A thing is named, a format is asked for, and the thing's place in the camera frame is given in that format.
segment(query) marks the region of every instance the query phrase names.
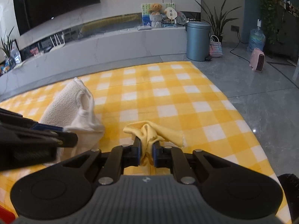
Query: power cord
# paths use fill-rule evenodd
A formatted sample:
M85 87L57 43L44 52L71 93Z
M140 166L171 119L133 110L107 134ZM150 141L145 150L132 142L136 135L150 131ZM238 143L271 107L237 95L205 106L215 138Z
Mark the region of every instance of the power cord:
M236 46L235 48L233 48L233 49L230 51L230 53L232 53L233 55L238 56L238 57L240 57L240 58L242 58L242 59L244 59L244 60L247 60L247 59L245 59L244 57L241 57L241 56L239 56L239 55L237 55L237 54L235 54L235 53L232 52L232 51L234 51L234 50L239 46L240 43L242 43L242 44L248 44L248 43L243 43L243 42L241 41L241 37L240 37L239 31L237 32L237 35L238 35L238 40L239 40L239 42L238 42L237 46Z

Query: gingham blanket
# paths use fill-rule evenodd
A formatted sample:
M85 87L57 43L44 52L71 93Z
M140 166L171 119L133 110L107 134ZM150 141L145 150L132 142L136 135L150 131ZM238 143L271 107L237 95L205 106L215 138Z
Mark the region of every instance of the gingham blanket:
M226 96L191 62L165 62L99 72L80 77L95 99L95 113L106 132L102 152L131 143L124 126L149 120L181 131L183 151L194 149L225 158L278 181L255 135ZM42 87L0 103L0 107L39 120L56 93L68 81ZM42 165L0 174L0 205L14 212L9 192L21 177ZM142 174L138 167L126 174ZM291 223L285 197L278 217Z

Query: white basket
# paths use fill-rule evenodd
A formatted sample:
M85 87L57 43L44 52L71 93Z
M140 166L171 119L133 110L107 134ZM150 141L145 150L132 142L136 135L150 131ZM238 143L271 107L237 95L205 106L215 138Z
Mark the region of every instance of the white basket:
M215 35L212 35L211 38L210 38L210 50L209 50L209 54L213 58L219 58L219 57L223 56L222 45L219 42L218 37L215 36Z
M149 15L149 19L151 20L151 21L162 21L162 14L156 14L156 15Z

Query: pedal bin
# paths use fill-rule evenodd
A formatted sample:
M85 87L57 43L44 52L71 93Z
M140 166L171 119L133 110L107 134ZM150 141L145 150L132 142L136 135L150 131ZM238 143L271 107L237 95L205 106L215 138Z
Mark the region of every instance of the pedal bin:
M187 58L205 61L209 55L211 25L206 22L190 21L186 24Z

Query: stuffed toy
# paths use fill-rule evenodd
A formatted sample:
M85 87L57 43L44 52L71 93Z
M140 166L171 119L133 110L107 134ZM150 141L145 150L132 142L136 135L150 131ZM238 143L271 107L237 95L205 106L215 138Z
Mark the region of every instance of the stuffed toy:
M156 15L160 14L161 9L162 5L160 3L152 3L148 12L151 13L151 15Z

